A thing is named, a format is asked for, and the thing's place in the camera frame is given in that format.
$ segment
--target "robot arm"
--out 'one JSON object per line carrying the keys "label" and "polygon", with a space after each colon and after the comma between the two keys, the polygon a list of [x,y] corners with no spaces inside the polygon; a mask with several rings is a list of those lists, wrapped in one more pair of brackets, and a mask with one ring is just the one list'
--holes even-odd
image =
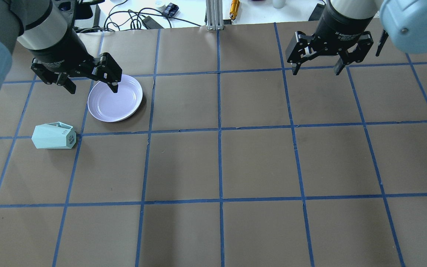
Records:
{"label": "robot arm", "polygon": [[70,93],[70,77],[107,83],[116,93],[122,69],[109,53],[88,54],[73,30],[77,0],[0,0],[0,87],[11,66],[16,40],[34,60],[31,69],[45,83],[56,83]]}
{"label": "robot arm", "polygon": [[363,61],[373,44],[365,29],[378,10],[384,31],[376,56],[388,36],[403,52],[427,52],[427,0],[327,0],[315,33],[296,32],[286,49],[293,75],[318,56],[340,57],[336,75],[352,62]]}

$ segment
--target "round plate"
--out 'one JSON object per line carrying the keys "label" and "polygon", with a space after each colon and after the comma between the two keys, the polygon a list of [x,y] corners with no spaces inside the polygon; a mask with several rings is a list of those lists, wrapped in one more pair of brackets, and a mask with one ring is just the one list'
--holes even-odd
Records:
{"label": "round plate", "polygon": [[113,93],[107,84],[98,82],[88,95],[88,111],[102,122],[122,121],[139,108],[143,90],[139,82],[128,75],[122,75],[118,93]]}

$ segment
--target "light blue box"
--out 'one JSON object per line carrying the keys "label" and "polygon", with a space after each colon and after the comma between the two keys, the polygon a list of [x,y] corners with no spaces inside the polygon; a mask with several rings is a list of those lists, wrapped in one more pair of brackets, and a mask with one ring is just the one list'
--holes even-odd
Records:
{"label": "light blue box", "polygon": [[61,122],[37,125],[31,139],[36,148],[70,149],[77,142],[73,126]]}

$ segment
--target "yellow tool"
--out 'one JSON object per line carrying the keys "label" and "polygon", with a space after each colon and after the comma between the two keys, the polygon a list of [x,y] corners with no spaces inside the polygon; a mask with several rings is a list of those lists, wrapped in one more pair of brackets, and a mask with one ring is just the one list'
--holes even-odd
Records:
{"label": "yellow tool", "polygon": [[232,7],[230,8],[230,18],[235,20],[238,15],[238,8],[240,7],[240,0],[232,0]]}

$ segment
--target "silver metal bracket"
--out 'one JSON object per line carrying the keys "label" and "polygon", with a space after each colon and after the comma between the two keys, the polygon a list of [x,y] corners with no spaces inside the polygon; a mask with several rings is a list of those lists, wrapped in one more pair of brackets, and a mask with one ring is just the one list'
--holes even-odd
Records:
{"label": "silver metal bracket", "polygon": [[222,15],[222,0],[205,0],[207,4],[207,29],[224,29],[224,17]]}

